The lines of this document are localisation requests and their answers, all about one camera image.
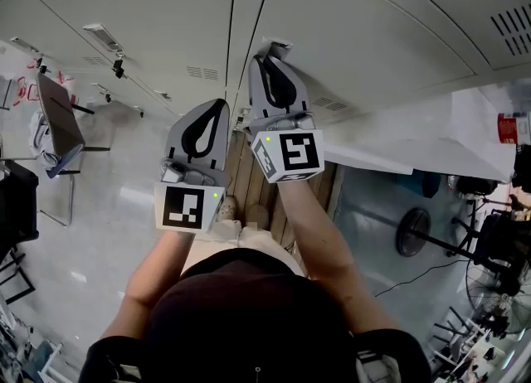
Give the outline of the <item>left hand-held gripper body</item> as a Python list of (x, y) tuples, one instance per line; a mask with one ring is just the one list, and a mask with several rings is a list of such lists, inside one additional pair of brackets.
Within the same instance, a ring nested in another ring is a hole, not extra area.
[(227, 192), (226, 173), (170, 158), (161, 162), (161, 170), (161, 181), (154, 185), (156, 227), (195, 234), (209, 231)]

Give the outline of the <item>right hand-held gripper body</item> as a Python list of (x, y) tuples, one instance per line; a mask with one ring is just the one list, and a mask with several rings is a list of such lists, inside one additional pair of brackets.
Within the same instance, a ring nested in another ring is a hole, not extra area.
[(310, 112), (256, 119), (245, 133), (270, 184), (308, 180), (324, 171), (323, 133)]

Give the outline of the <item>person's right forearm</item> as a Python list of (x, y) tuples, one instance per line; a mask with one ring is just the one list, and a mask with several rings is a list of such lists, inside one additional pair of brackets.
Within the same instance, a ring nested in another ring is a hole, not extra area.
[(278, 184), (309, 276), (340, 298), (367, 292), (348, 243), (305, 181)]

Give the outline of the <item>person's left forearm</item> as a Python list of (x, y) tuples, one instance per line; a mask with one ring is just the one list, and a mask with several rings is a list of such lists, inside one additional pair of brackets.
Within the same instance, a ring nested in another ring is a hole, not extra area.
[(165, 231), (129, 278), (123, 303), (151, 308), (179, 281), (195, 235)]

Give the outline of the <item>wooden plank platform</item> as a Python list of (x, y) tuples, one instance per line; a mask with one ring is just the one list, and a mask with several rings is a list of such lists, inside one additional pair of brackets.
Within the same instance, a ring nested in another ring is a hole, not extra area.
[(295, 259), (301, 260), (278, 189), (265, 179), (242, 132), (235, 131), (230, 136), (226, 170), (231, 178), (228, 193), (236, 200), (236, 218), (244, 221), (248, 207), (264, 206), (269, 212), (273, 238)]

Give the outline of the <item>person's left shoe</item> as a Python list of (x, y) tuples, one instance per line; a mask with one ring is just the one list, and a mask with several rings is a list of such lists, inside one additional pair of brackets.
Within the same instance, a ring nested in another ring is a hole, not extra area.
[(236, 219), (237, 202), (234, 196), (226, 196), (217, 213), (218, 221), (234, 221)]

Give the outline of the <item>white table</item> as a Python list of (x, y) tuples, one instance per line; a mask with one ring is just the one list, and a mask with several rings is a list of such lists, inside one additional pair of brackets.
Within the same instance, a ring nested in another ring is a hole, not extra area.
[(515, 147), (498, 140), (498, 112), (478, 89), (461, 90), (321, 124), (325, 157), (346, 167), (507, 182)]

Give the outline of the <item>person's dark shirt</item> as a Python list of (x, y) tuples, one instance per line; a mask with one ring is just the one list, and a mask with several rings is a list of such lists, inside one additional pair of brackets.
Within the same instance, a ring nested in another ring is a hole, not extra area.
[(410, 334), (354, 335), (316, 283), (233, 249), (188, 269), (142, 337), (94, 343), (79, 383), (431, 383), (431, 368)]

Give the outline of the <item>dark blue bin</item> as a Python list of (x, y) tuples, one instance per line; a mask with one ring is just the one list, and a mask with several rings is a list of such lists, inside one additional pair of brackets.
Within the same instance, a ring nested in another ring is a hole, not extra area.
[(441, 174), (435, 172), (423, 172), (421, 180), (421, 193), (425, 198), (433, 198), (439, 191)]

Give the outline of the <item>black standing fan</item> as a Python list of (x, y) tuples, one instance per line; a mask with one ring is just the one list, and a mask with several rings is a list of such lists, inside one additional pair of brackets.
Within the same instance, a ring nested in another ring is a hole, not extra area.
[[(402, 219), (396, 233), (396, 245), (400, 255), (412, 257), (422, 249), (424, 244), (431, 243), (444, 250), (451, 245), (430, 235), (431, 218), (427, 211), (414, 208)], [(501, 294), (493, 290), (495, 276), (481, 265), (476, 265), (469, 258), (465, 258), (465, 293), (473, 311), (488, 315), (505, 315), (512, 322), (512, 331), (520, 330), (531, 322), (531, 273), (524, 279), (521, 292), (515, 296)]]

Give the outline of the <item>grey crumpled cloth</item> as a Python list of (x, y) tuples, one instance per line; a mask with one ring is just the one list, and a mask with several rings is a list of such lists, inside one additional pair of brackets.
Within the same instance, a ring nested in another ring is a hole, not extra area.
[(29, 128), (29, 147), (32, 155), (45, 169), (54, 168), (59, 162), (59, 157), (55, 154), (46, 116), (40, 109), (33, 114)]

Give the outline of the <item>cluster of red label bottles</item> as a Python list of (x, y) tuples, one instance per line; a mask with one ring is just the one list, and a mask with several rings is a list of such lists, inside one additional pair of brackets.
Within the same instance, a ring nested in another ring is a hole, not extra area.
[[(17, 69), (17, 72), (15, 73), (16, 99), (13, 101), (13, 106), (17, 106), (24, 100), (38, 101), (37, 62), (37, 59), (32, 59)], [(46, 69), (45, 76), (52, 79), (67, 90), (70, 102), (72, 104), (79, 103), (78, 96), (75, 94), (74, 90), (74, 79), (71, 76), (51, 66)]]

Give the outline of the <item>dark grey bag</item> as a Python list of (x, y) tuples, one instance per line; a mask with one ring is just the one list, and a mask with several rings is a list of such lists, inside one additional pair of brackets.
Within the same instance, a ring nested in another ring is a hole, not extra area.
[(499, 183), (496, 180), (461, 176), (458, 178), (455, 188), (465, 196), (489, 196), (496, 190), (498, 185)]

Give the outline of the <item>clear red label bottle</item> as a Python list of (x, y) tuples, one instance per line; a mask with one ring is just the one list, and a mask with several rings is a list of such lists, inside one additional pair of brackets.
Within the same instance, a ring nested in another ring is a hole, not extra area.
[(531, 145), (531, 113), (498, 114), (497, 130), (501, 143)]

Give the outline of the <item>black metal chair frame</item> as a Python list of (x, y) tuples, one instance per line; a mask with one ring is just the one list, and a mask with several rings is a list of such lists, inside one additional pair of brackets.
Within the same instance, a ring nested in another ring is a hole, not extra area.
[(25, 253), (12, 248), (0, 262), (0, 295), (8, 306), (36, 291), (23, 268), (25, 258)]

